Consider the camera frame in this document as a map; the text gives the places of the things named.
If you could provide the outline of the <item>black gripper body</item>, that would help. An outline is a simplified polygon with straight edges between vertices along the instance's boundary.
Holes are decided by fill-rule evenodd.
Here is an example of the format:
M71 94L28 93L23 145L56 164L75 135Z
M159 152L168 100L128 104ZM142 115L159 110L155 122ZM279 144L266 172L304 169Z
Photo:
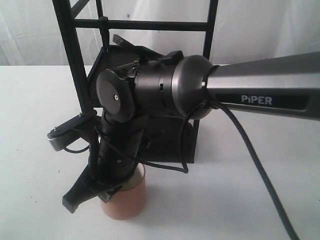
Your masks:
M99 197L108 202L125 184L125 160L90 153L88 164L72 187L62 197L62 205L74 213L80 204Z

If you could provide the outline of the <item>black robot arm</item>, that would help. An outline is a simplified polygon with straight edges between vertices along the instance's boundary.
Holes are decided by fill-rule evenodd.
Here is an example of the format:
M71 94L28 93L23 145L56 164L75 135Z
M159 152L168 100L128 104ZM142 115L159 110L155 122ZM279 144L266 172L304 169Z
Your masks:
M102 116L76 116L47 136L56 151L79 138L88 164L62 197L71 213L94 197L108 202L144 160L140 146L148 119L199 120L211 109L318 120L318 52L213 65L203 56L135 61L105 69L95 82Z

